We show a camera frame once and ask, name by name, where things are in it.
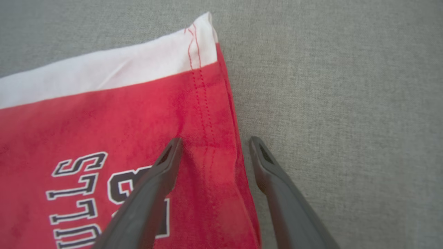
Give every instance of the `gray upholstery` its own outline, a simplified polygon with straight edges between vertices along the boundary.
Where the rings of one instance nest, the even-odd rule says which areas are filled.
[[[342,248],[441,248],[440,0],[3,0],[0,77],[143,43],[206,11],[229,71],[264,248],[276,242],[251,135]]]

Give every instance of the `white trim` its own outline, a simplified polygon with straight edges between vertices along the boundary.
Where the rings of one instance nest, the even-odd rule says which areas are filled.
[[[46,191],[46,198],[48,201],[53,201],[59,197],[65,197],[65,196],[73,196],[73,195],[91,195],[95,191],[95,187],[97,185],[98,181],[98,173],[93,174],[87,174],[87,175],[81,175],[78,179],[78,183],[85,183],[84,187],[77,187],[77,188],[69,188],[69,189],[60,189],[60,190],[48,190]],[[87,191],[87,188],[89,185],[92,184],[91,191]]]
[[[140,45],[99,51],[0,79],[0,109],[56,97],[153,81],[217,61],[211,15],[198,17],[186,32]],[[198,48],[193,42],[197,34]]]
[[[89,206],[87,204],[82,204],[82,202],[87,201],[90,201],[92,203],[92,210],[94,212],[93,215],[89,215],[89,213],[91,212],[91,210],[89,210]],[[85,218],[90,220],[98,217],[98,209],[94,198],[78,200],[76,202],[76,206],[78,208],[84,208],[85,210],[73,214],[51,214],[49,215],[49,222],[51,223],[51,225],[58,225],[62,222],[71,222]]]
[[[75,230],[79,230],[82,228],[95,228],[95,230],[89,229],[89,230],[75,232]],[[64,234],[64,235],[57,235],[57,233],[64,233],[64,232],[70,232],[70,231],[73,231],[73,233]],[[68,228],[68,229],[54,229],[52,232],[53,232],[55,243],[57,244],[58,249],[61,249],[61,248],[73,249],[73,248],[81,248],[81,247],[84,247],[87,245],[93,245],[94,241],[92,239],[95,240],[100,236],[101,229],[98,224],[94,223],[94,224],[90,224],[90,225],[72,227],[72,228]],[[91,236],[86,237],[86,238],[76,239],[76,240],[70,240],[70,241],[63,241],[62,240],[63,238],[66,238],[66,237],[73,237],[73,236],[77,236],[80,234],[86,234],[86,233],[90,233]],[[84,243],[81,243],[79,245],[72,245],[74,243],[79,243],[79,242],[84,242]]]

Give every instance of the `white fabric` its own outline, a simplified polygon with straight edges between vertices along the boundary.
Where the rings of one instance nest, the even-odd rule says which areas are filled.
[[[86,54],[4,77],[0,79],[0,109],[144,83],[203,67],[217,61],[217,42],[208,12],[189,28],[148,43]]]

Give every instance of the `red stitching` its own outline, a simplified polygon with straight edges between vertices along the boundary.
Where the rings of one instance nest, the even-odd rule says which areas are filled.
[[[191,59],[191,53],[190,53],[190,50],[191,50],[191,45],[192,45],[192,42],[194,41],[194,35],[192,35],[192,39],[191,39],[191,42],[189,43],[189,47],[188,47],[188,56],[189,56],[189,65],[191,66],[191,70],[194,70],[193,68],[192,68],[192,59]]]
[[[211,127],[211,135],[212,135],[212,140],[213,140],[213,143],[211,144],[211,146],[212,146],[212,156],[211,156],[211,163],[210,163],[210,165],[209,165],[209,176],[208,176],[208,178],[209,178],[209,183],[211,183],[211,182],[213,182],[212,181],[212,179],[213,179],[213,175],[212,175],[212,171],[211,171],[211,169],[214,167],[214,157],[215,157],[215,137],[214,137],[214,131],[212,130],[212,124],[211,124],[211,117],[210,117],[210,112],[209,112],[209,107],[208,107],[208,101],[207,101],[207,93],[206,93],[206,87],[204,88],[204,90],[205,90],[205,102],[206,102],[206,108],[207,108],[207,110],[208,110],[208,119],[209,119],[209,123],[210,123],[210,127]],[[208,146],[208,144],[207,144],[207,141],[206,141],[206,150],[205,150],[205,153],[204,153],[204,158],[206,158],[206,153],[207,153],[207,151],[208,151],[208,148],[209,148],[209,146]],[[219,216],[217,215],[217,213],[215,212],[215,204],[214,204],[214,196],[211,194],[211,192],[210,191],[207,191],[207,194],[208,194],[208,197],[209,197],[209,202],[211,203],[211,207],[212,207],[212,215],[213,215],[213,217],[216,217],[216,228],[217,228],[217,230],[218,230],[218,232],[217,232],[217,235],[218,235],[218,239],[219,240],[221,240],[221,243],[223,244],[223,248],[226,248],[226,244],[225,244],[225,240],[224,240],[224,237],[223,236],[220,236],[220,234],[222,233],[222,228],[221,228],[221,226],[220,226],[220,223],[218,222],[218,219],[219,219]]]
[[[201,69],[200,69],[200,79],[202,80],[203,89],[205,91],[205,104],[206,104],[206,110],[208,112],[209,126],[211,127],[211,135],[212,135],[212,141],[213,141],[212,146],[215,146],[215,136],[214,136],[214,130],[212,128],[211,115],[210,115],[210,111],[209,111],[207,91],[206,91],[206,84],[205,84],[205,82],[203,80],[203,73],[202,73]]]
[[[206,138],[206,132],[205,132],[205,124],[203,122],[203,112],[202,112],[202,108],[200,107],[200,98],[198,97],[198,88],[197,88],[197,82],[195,81],[195,76],[194,76],[194,72],[192,73],[192,78],[194,80],[194,87],[195,87],[195,94],[197,95],[197,104],[198,104],[198,109],[200,110],[200,119],[202,120],[202,128],[203,128],[203,138],[206,142],[206,146],[208,144],[207,138]]]
[[[200,48],[198,47],[198,41],[197,41],[197,28],[195,27],[195,24],[192,24],[195,29],[195,43],[197,44],[197,53],[198,53],[198,65],[202,67],[202,61],[200,59]]]

